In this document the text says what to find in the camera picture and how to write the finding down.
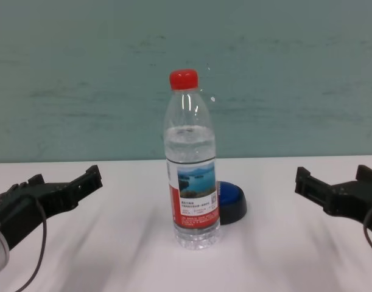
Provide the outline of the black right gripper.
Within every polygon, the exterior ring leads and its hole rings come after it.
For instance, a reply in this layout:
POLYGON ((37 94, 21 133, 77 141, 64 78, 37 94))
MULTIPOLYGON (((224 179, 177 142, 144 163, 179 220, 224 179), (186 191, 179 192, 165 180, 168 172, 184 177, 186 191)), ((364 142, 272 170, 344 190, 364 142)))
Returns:
POLYGON ((310 171, 298 167, 295 178, 295 193, 321 206, 333 217, 349 218, 369 227, 372 231, 372 169, 358 165, 356 181, 330 185, 311 176, 310 171))

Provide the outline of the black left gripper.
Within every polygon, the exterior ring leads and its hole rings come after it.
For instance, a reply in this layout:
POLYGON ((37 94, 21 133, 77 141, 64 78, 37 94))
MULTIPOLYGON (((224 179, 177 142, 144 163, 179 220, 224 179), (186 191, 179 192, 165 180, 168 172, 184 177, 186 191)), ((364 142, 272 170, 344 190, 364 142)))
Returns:
POLYGON ((41 174, 13 184, 0 193, 0 233, 9 250, 42 222, 75 209, 81 200, 102 187, 98 165, 69 183, 45 183, 41 174))

